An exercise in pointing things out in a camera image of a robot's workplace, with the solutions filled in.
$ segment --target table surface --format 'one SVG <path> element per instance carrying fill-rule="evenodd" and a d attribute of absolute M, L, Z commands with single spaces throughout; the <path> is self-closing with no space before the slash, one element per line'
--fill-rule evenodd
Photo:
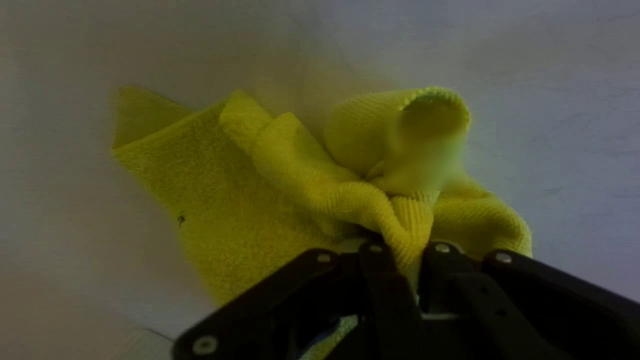
<path fill-rule="evenodd" d="M 127 83 L 190 106 L 245 88 L 312 129 L 351 93 L 449 86 L 474 111 L 470 173 L 531 221 L 539 259 L 640 299 L 639 37 L 636 0 L 5 0 L 2 297 L 25 331 L 0 323 L 2 347 L 30 357 L 13 343 L 48 329 L 20 299 L 50 294 L 40 282 L 169 335 L 213 309 L 172 223 L 111 157 Z M 33 345 L 73 357 L 62 333 Z"/>

